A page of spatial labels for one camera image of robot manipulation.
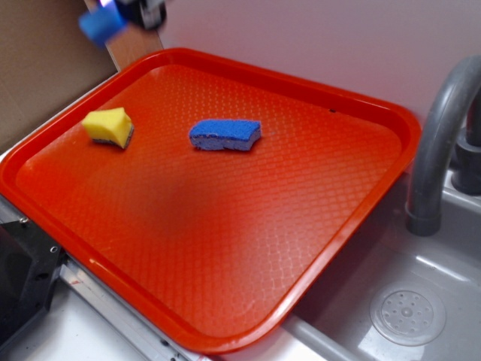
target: gray faucet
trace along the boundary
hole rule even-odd
[[[470,56],[449,73],[429,111],[407,194],[406,226],[415,235],[433,235],[440,228],[441,196],[455,143],[458,170],[452,185],[481,194],[480,89],[481,56]]]

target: gray sink basin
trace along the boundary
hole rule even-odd
[[[481,201],[445,189],[442,228],[421,238],[404,227],[406,193],[403,176],[294,314],[339,359],[481,359]]]

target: drain cover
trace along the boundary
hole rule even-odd
[[[396,282],[382,288],[371,302],[374,327],[388,340],[419,346],[443,331],[446,311],[440,298],[421,285]]]

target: tray rim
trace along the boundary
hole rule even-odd
[[[114,96],[120,89],[125,89],[148,71],[174,64],[206,72],[211,72],[211,67],[215,64],[215,72],[211,74],[227,77],[234,81],[242,81],[243,83],[246,83],[246,75],[249,75],[249,85],[261,89],[267,88],[266,90],[272,93],[318,106],[321,106],[320,103],[323,102],[331,102],[332,106],[324,108],[335,109],[336,111],[361,117],[362,119],[366,119],[368,114],[374,112],[375,118],[366,120],[391,129],[401,140],[401,155],[392,163],[380,182],[367,194],[366,198],[354,210],[340,230],[336,232],[325,249],[304,270],[303,274],[280,300],[276,308],[259,325],[235,337],[217,338],[204,335],[167,308],[162,310],[163,314],[159,315],[159,308],[156,304],[159,301],[156,302],[154,297],[149,297],[142,287],[136,287],[134,284],[129,283],[127,275],[120,277],[119,274],[122,274],[120,270],[118,270],[119,272],[116,275],[111,272],[110,269],[112,267],[115,268],[115,266],[101,255],[99,255],[97,260],[91,259],[91,253],[82,247],[83,241],[78,239],[77,235],[62,224],[56,224],[53,216],[50,216],[42,207],[36,205],[33,199],[22,194],[20,189],[16,187],[16,174],[23,164],[39,150],[45,148],[61,134],[76,125],[78,123],[76,120],[83,118],[81,114],[86,115],[88,112],[96,110],[104,104],[106,97]],[[327,99],[320,99],[320,94],[323,94]],[[0,193],[59,243],[62,243],[60,240],[67,238],[78,240],[79,242],[71,242],[74,244],[70,244],[67,251],[72,253],[74,258],[80,261],[83,266],[179,344],[207,354],[226,353],[252,344],[282,322],[295,303],[319,277],[332,257],[348,242],[350,235],[360,226],[391,185],[410,164],[417,149],[420,132],[421,129],[417,119],[407,109],[390,102],[195,50],[184,48],[160,50],[139,59],[125,70],[114,75],[90,94],[81,98],[49,123],[21,141],[0,162]],[[143,296],[142,300],[138,300],[139,293]]]

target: sponge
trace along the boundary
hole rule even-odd
[[[82,120],[89,137],[98,143],[116,144],[122,149],[129,145],[134,126],[124,108],[91,111]]]
[[[86,12],[78,23],[80,30],[98,47],[105,47],[109,39],[127,27],[127,21],[120,15],[115,2],[99,6],[92,13]]]
[[[261,138],[261,122],[253,120],[202,120],[190,131],[194,147],[202,150],[250,150]]]

